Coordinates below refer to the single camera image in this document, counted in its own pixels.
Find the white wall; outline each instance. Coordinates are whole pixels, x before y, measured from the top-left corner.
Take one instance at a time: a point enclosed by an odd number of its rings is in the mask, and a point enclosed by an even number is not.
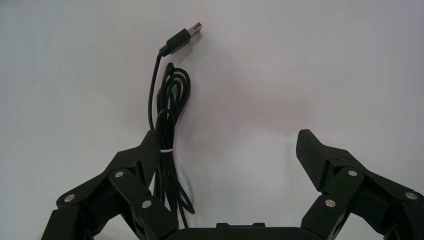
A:
[[[37,240],[56,199],[149,128],[157,50],[192,93],[175,157],[193,227],[298,226],[318,193],[296,159],[309,128],[424,193],[422,0],[0,0],[0,239]],[[98,240],[136,239],[119,217]],[[337,239],[382,237],[352,216]]]

